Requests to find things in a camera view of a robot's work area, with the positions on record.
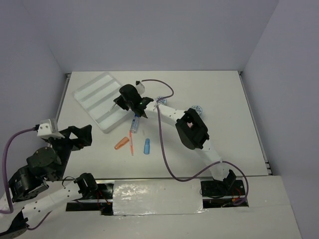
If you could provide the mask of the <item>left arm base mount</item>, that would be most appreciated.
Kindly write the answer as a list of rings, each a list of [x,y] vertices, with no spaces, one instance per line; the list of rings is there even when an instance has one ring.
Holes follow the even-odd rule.
[[[77,182],[81,197],[67,203],[67,212],[99,212],[103,216],[112,216],[114,183],[95,183],[86,179]]]

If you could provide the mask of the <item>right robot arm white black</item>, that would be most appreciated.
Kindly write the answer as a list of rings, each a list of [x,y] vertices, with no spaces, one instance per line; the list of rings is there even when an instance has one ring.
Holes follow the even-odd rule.
[[[224,161],[221,160],[218,153],[211,145],[208,127],[198,115],[196,110],[189,108],[188,110],[183,111],[160,104],[161,100],[170,98],[174,95],[173,88],[167,83],[164,83],[164,85],[171,90],[170,95],[163,96],[157,100],[150,97],[142,97],[140,92],[145,90],[142,84],[145,81],[149,82],[150,79],[136,81],[135,85],[126,84],[120,87],[120,95],[113,100],[114,105],[119,106],[121,109],[126,111],[133,111],[139,117],[146,119],[150,119],[152,117],[158,118],[159,140],[164,164],[174,180],[178,182],[188,182],[209,169],[213,176],[216,175],[221,177],[221,179],[217,182],[217,191],[222,195],[228,195],[234,189],[234,182],[236,180],[235,173],[229,169],[225,175],[223,168],[214,172],[213,166],[220,165],[224,163]],[[206,167],[204,169],[186,179],[177,178],[173,174],[168,165],[164,151],[161,126],[162,122],[176,128],[181,143],[186,148],[196,151],[200,158],[205,162]]]

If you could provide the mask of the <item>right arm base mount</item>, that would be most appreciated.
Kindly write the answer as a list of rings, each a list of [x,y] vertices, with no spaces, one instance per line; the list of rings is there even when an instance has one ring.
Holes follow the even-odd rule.
[[[242,180],[235,180],[230,189],[223,188],[222,183],[217,181],[207,180],[200,183],[199,193],[204,209],[249,206],[247,200],[240,205],[234,204],[245,197],[246,191]]]

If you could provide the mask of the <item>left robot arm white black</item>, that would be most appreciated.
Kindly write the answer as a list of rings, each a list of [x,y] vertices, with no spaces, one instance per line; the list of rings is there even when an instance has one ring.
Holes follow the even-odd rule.
[[[27,132],[37,132],[48,146],[35,151],[27,158],[26,165],[19,168],[11,178],[7,177],[6,162],[12,141]],[[71,152],[81,150],[92,144],[92,126],[82,128],[69,126],[58,130],[50,122],[21,130],[11,136],[2,155],[2,179],[5,193],[0,200],[0,237],[14,239],[33,228],[28,222],[31,218],[43,215],[45,218],[61,204],[91,199],[98,192],[98,185],[90,173],[82,173],[72,183],[40,200],[37,196],[49,188],[47,184],[63,181],[64,172]]]

